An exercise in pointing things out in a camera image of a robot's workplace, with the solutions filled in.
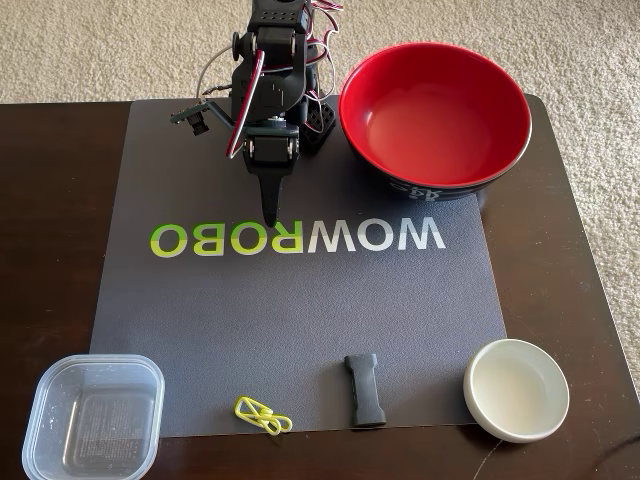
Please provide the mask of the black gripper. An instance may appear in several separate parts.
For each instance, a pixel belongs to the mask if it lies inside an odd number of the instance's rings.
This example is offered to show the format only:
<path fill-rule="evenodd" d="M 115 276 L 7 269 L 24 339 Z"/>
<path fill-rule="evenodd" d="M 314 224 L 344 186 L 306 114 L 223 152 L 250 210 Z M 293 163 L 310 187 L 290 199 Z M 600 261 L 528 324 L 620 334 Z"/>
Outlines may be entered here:
<path fill-rule="evenodd" d="M 259 175 L 264 222 L 278 220 L 281 176 L 292 173 L 299 158 L 299 128 L 295 125 L 251 125 L 245 130 L 243 157 L 247 170 Z"/>

